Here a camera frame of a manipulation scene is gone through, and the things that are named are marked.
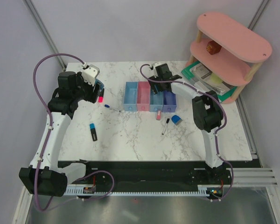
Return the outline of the pink bin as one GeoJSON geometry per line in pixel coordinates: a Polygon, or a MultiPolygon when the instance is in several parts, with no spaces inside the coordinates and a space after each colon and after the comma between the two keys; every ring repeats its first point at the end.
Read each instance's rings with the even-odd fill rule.
{"type": "Polygon", "coordinates": [[[138,82],[137,110],[149,111],[150,109],[150,84],[149,82],[138,82]]]}

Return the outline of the blue capped pen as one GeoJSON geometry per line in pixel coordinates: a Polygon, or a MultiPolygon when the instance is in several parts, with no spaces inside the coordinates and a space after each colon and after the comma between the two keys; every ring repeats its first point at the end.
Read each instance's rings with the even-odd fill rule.
{"type": "Polygon", "coordinates": [[[117,111],[117,112],[121,112],[121,110],[119,110],[119,109],[117,109],[117,108],[114,108],[114,107],[112,107],[112,106],[109,106],[109,105],[107,105],[107,104],[105,104],[104,107],[105,107],[105,108],[108,108],[108,109],[110,109],[110,110],[114,110],[114,111],[117,111]]]}

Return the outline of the light blue end bin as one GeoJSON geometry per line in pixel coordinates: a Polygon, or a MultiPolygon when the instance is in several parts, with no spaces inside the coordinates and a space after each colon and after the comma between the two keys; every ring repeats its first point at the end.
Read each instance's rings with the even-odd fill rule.
{"type": "Polygon", "coordinates": [[[123,108],[128,112],[137,111],[138,82],[126,82],[123,108]]]}

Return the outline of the purple blue bin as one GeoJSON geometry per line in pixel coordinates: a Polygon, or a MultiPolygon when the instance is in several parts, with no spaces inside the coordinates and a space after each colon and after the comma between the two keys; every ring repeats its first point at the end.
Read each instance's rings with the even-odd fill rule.
{"type": "Polygon", "coordinates": [[[176,95],[169,91],[163,92],[163,112],[175,112],[177,108],[176,95]]]}

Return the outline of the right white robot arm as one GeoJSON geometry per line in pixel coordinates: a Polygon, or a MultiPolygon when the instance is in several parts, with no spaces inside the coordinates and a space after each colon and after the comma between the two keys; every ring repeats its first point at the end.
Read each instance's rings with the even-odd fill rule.
{"type": "Polygon", "coordinates": [[[200,91],[181,81],[182,77],[172,75],[166,63],[156,62],[147,66],[154,72],[153,76],[146,77],[154,94],[169,91],[191,102],[193,121],[203,135],[206,164],[204,178],[208,183],[216,183],[225,172],[225,160],[219,152],[218,131],[227,124],[227,116],[217,94],[214,91],[200,91]]]}

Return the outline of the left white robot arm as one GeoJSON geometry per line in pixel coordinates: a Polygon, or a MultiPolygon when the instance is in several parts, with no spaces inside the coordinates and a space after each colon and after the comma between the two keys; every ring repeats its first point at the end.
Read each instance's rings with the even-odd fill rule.
{"type": "Polygon", "coordinates": [[[65,133],[81,100],[96,103],[104,88],[97,79],[99,69],[89,67],[81,72],[61,72],[58,87],[48,103],[49,114],[37,152],[27,168],[21,168],[19,178],[31,194],[64,195],[76,179],[89,183],[93,172],[81,163],[58,167],[58,157],[65,133]]]}

